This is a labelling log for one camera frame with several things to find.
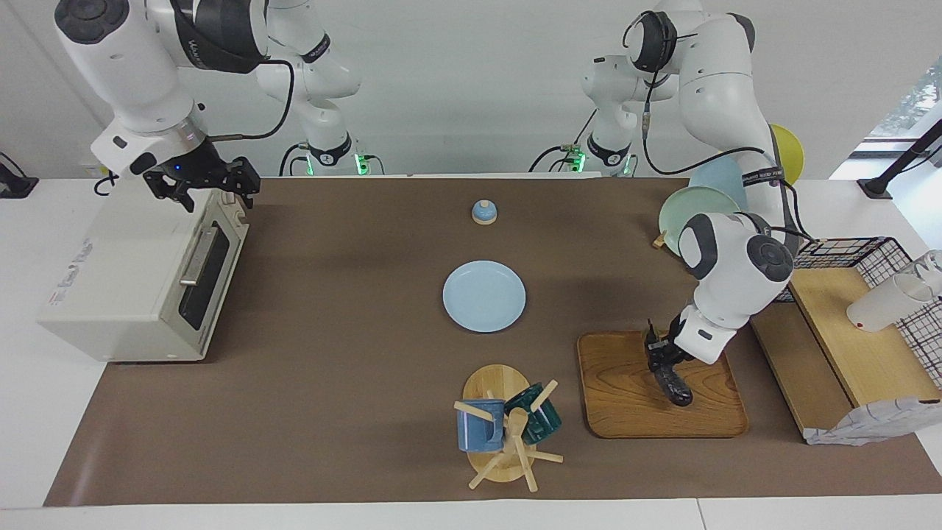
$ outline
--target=yellow plate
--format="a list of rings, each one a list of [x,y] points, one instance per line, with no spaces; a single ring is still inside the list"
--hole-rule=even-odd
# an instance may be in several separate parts
[[[781,125],[771,124],[775,142],[778,144],[778,156],[782,160],[782,169],[785,170],[785,180],[794,184],[804,169],[804,149],[802,143],[794,133]]]

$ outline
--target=mug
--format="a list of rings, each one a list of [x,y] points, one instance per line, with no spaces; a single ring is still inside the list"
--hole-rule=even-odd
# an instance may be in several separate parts
[[[494,453],[504,448],[504,401],[499,399],[465,399],[462,403],[490,412],[487,422],[458,410],[458,448],[466,453]]]
[[[510,414],[511,410],[517,407],[523,408],[527,412],[527,428],[524,429],[524,434],[521,437],[527,445],[535,445],[549,438],[562,426],[560,415],[548,399],[543,402],[543,405],[536,412],[530,411],[530,406],[533,405],[533,402],[541,393],[543,393],[543,383],[534,383],[528,389],[513,396],[504,405],[505,414]]]

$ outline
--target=black wire basket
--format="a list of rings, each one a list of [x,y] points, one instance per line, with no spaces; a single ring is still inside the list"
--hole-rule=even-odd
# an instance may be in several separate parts
[[[871,288],[887,280],[913,259],[893,238],[819,240],[809,243],[795,258],[796,269],[855,268]],[[794,302],[785,289],[775,302]],[[897,329],[942,389],[942,299],[923,306],[896,322]]]

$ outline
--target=wooden board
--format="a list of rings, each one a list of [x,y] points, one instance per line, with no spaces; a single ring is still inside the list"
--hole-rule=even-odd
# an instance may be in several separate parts
[[[505,364],[489,364],[472,373],[464,383],[462,399],[502,399],[507,401],[529,387],[527,378],[516,369]],[[475,472],[483,470],[495,453],[468,453],[468,462]],[[513,482],[524,476],[524,467],[519,458],[505,458],[485,478],[491,482]]]
[[[896,327],[870,333],[848,320],[847,307],[869,291],[857,270],[795,271],[791,291],[854,406],[908,396],[939,399]]]
[[[726,357],[677,365],[693,403],[673,405],[647,368],[639,331],[589,333],[578,341],[589,428],[601,438],[733,438],[749,428]]]
[[[752,318],[799,431],[831,429],[853,406],[796,304],[772,304]]]

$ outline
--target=blue and white knob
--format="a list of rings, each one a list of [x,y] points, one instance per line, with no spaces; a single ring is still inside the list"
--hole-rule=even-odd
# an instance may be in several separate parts
[[[477,201],[471,208],[471,218],[477,224],[493,224],[497,220],[497,206],[486,199]]]

